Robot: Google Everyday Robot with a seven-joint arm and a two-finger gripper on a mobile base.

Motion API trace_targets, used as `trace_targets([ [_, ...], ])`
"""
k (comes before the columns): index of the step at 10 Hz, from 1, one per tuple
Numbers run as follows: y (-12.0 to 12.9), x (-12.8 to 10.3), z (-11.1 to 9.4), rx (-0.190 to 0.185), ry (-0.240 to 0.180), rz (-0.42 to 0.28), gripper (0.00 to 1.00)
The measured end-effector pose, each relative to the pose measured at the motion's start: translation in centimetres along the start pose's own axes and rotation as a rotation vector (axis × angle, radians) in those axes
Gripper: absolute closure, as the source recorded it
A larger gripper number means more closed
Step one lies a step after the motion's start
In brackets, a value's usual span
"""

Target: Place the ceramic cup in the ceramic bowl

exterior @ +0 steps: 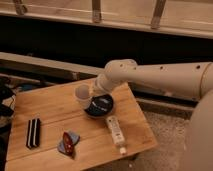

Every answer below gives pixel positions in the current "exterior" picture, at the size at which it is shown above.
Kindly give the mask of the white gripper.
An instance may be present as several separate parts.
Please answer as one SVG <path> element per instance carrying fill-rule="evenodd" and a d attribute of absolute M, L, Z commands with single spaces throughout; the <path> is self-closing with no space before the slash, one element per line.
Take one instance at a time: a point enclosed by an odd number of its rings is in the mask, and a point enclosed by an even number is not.
<path fill-rule="evenodd" d="M 104 74 L 99 74 L 93 82 L 92 95 L 102 96 L 111 93 L 113 89 L 113 83 Z"/>

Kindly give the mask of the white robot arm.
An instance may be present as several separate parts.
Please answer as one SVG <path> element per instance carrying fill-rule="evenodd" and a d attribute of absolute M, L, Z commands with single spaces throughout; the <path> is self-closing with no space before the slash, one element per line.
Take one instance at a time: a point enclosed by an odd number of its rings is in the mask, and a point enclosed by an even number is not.
<path fill-rule="evenodd" d="M 213 171 L 213 62 L 138 65 L 132 59 L 112 60 L 95 79 L 93 92 L 108 94 L 124 82 L 195 99 L 179 171 Z"/>

